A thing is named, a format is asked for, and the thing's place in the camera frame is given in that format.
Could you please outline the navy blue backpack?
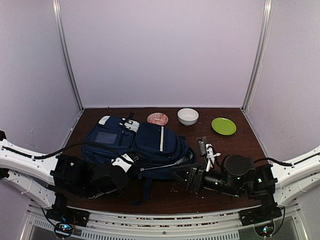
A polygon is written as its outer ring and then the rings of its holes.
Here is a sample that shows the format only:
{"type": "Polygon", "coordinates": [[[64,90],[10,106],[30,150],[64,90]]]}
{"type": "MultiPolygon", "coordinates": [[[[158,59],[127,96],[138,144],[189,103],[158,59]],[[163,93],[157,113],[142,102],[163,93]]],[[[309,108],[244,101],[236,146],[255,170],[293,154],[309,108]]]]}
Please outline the navy blue backpack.
{"type": "Polygon", "coordinates": [[[103,116],[84,139],[82,156],[97,165],[111,163],[117,154],[136,153],[139,170],[132,171],[138,179],[144,179],[139,206],[151,196],[153,180],[173,179],[173,166],[196,163],[196,154],[184,136],[178,136],[170,128],[129,118],[103,116]]]}

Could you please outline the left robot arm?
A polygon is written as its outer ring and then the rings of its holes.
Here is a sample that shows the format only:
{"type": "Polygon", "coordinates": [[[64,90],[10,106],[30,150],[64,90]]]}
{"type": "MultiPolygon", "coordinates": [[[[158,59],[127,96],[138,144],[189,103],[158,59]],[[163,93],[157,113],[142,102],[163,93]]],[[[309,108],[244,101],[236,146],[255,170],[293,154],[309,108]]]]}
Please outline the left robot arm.
{"type": "Polygon", "coordinates": [[[5,132],[1,131],[0,179],[52,212],[61,222],[72,218],[66,197],[38,181],[87,199],[121,192],[127,187],[128,171],[134,164],[128,154],[113,150],[115,157],[105,164],[95,165],[65,155],[63,151],[60,149],[50,154],[30,151],[10,143],[5,132]]]}

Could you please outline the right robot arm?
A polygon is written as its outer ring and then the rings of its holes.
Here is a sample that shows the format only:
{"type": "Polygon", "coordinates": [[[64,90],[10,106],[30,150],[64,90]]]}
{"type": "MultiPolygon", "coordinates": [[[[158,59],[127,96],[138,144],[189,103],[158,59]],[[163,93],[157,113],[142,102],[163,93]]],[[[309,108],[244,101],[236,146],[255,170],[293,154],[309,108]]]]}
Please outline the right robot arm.
{"type": "Polygon", "coordinates": [[[272,221],[284,214],[284,208],[296,197],[320,183],[320,149],[315,149],[286,162],[268,157],[268,164],[241,155],[231,155],[220,170],[187,164],[171,169],[171,174],[186,188],[203,189],[236,198],[247,195],[261,205],[239,212],[243,226],[272,221]]]}

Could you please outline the white ceramic bowl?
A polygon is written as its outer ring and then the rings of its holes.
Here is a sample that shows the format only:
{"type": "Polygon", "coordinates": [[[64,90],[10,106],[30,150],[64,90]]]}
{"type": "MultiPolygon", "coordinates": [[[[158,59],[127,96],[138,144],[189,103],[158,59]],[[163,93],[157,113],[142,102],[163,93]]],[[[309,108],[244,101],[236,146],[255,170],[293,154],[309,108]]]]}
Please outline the white ceramic bowl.
{"type": "Polygon", "coordinates": [[[182,108],[177,112],[178,120],[184,126],[192,126],[199,119],[199,113],[192,108],[182,108]]]}

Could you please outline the red patterned small bowl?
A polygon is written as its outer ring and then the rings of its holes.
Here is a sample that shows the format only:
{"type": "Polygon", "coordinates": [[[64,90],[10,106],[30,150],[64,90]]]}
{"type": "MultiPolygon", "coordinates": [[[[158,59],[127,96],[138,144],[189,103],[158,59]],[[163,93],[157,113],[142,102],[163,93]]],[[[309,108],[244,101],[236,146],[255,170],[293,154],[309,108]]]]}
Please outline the red patterned small bowl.
{"type": "Polygon", "coordinates": [[[165,126],[169,122],[169,117],[164,113],[154,112],[147,117],[147,122],[150,124],[165,126]]]}

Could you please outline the green plate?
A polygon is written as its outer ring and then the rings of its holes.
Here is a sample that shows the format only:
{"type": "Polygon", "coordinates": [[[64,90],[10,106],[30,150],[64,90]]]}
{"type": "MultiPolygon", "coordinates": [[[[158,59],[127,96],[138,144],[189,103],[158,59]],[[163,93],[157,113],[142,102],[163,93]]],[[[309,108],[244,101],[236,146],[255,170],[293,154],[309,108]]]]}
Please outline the green plate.
{"type": "Polygon", "coordinates": [[[216,133],[224,136],[233,135],[237,131],[236,124],[232,120],[224,117],[213,119],[211,127],[216,133]]]}

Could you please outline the front aluminium rail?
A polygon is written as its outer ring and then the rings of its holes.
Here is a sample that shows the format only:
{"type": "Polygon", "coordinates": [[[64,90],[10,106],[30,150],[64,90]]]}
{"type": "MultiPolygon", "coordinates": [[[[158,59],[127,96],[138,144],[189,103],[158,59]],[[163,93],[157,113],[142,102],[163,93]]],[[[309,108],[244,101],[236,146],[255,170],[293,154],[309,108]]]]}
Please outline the front aluminium rail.
{"type": "MultiPolygon", "coordinates": [[[[283,217],[273,220],[272,237],[258,235],[261,226],[241,222],[240,210],[186,214],[124,214],[87,210],[86,226],[76,226],[66,240],[309,240],[301,211],[297,203],[285,209],[283,217]]],[[[31,202],[27,208],[25,224],[18,240],[59,240],[54,226],[41,209],[31,202]]]]}

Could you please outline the right aluminium frame post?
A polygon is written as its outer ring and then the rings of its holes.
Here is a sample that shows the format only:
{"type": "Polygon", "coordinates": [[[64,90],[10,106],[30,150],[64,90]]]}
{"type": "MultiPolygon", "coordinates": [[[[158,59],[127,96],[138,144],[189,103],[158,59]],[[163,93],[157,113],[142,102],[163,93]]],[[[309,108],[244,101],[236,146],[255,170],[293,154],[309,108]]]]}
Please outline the right aluminium frame post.
{"type": "Polygon", "coordinates": [[[264,9],[263,9],[263,15],[261,20],[260,33],[259,33],[255,59],[254,59],[253,68],[252,68],[250,79],[249,79],[249,84],[248,84],[245,98],[241,108],[244,113],[246,113],[249,110],[251,101],[255,94],[256,86],[258,84],[258,78],[259,78],[260,70],[262,67],[262,59],[263,59],[263,55],[264,55],[265,48],[268,41],[267,38],[269,34],[269,29],[270,29],[272,5],[273,5],[272,0],[264,1],[264,9]]]}

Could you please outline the aluminium frame post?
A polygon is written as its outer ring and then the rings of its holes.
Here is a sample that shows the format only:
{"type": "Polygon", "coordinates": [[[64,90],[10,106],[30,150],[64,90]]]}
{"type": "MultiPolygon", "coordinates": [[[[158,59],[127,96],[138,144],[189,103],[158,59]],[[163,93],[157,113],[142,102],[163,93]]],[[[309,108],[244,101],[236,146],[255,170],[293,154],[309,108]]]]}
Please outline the aluminium frame post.
{"type": "Polygon", "coordinates": [[[258,78],[259,78],[260,70],[262,67],[262,59],[263,59],[263,55],[264,55],[265,48],[268,41],[267,38],[269,34],[269,29],[270,29],[272,5],[273,5],[272,0],[264,1],[264,9],[263,9],[263,15],[261,20],[260,33],[259,33],[255,59],[254,59],[253,68],[252,68],[250,79],[249,79],[249,84],[248,84],[245,98],[241,108],[244,113],[246,113],[249,110],[251,101],[255,94],[256,86],[258,84],[258,78]]]}
{"type": "Polygon", "coordinates": [[[66,35],[65,35],[63,17],[62,17],[62,12],[61,12],[61,1],[60,0],[53,0],[52,6],[53,6],[53,13],[54,13],[56,26],[57,26],[57,30],[58,30],[60,46],[61,46],[61,50],[62,50],[63,61],[64,61],[64,65],[66,68],[67,77],[70,82],[71,90],[72,90],[73,96],[75,98],[77,107],[78,107],[79,111],[83,111],[84,107],[83,107],[80,93],[79,93],[79,90],[78,90],[78,87],[76,84],[75,75],[74,75],[74,71],[73,71],[72,63],[71,63],[71,59],[70,59],[70,54],[68,51],[67,39],[66,39],[66,35]]]}

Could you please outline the left aluminium frame post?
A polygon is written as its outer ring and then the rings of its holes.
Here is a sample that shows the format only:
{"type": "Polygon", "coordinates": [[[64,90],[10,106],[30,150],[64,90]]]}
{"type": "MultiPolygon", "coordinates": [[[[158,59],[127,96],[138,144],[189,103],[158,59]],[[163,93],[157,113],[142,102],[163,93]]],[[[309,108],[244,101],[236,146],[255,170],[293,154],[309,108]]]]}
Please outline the left aluminium frame post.
{"type": "Polygon", "coordinates": [[[79,90],[78,90],[78,87],[76,84],[75,75],[74,75],[74,71],[73,71],[72,63],[71,63],[71,59],[70,59],[70,54],[68,51],[67,39],[66,39],[66,35],[65,35],[63,17],[62,17],[62,12],[61,12],[61,1],[60,0],[53,0],[52,6],[53,6],[53,13],[54,13],[56,26],[57,26],[57,30],[58,30],[60,46],[61,46],[61,50],[62,50],[63,61],[64,61],[64,65],[66,68],[67,77],[70,82],[71,90],[72,90],[73,96],[75,98],[77,107],[78,107],[79,111],[83,111],[84,107],[83,107],[80,93],[79,93],[79,90]]]}

